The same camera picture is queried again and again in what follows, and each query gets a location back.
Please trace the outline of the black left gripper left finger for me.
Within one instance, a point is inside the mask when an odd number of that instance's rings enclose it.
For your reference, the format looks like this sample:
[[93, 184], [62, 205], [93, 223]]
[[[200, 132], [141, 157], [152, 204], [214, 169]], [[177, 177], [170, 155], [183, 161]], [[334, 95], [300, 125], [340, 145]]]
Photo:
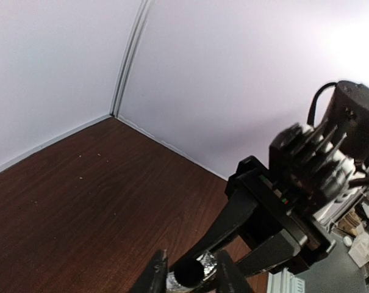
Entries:
[[157, 250], [131, 287], [131, 293], [165, 293], [167, 274], [167, 253]]

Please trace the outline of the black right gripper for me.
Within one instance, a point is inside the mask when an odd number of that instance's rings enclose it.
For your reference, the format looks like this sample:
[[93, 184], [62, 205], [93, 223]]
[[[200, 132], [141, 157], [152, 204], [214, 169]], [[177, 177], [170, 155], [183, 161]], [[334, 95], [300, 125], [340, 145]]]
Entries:
[[254, 156], [238, 163], [225, 193], [230, 197], [202, 238], [174, 264], [212, 252], [237, 230], [251, 252], [236, 265], [245, 277], [262, 272], [308, 270], [331, 253], [331, 237], [313, 218], [299, 217], [286, 189], [278, 189], [270, 172]]

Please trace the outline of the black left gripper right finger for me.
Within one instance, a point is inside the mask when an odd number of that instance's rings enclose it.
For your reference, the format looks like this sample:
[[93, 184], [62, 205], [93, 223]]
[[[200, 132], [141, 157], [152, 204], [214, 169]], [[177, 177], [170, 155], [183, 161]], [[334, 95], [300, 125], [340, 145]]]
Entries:
[[217, 293], [252, 293], [251, 286], [226, 250], [217, 253], [217, 263]]

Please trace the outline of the clear nail polish bottle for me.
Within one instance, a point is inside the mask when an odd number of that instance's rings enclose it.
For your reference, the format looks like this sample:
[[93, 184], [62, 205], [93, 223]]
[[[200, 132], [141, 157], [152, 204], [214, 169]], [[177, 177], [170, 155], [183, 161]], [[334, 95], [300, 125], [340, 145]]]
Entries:
[[167, 292], [191, 292], [211, 280], [217, 271], [217, 259], [209, 251], [197, 258], [184, 258], [168, 272]]

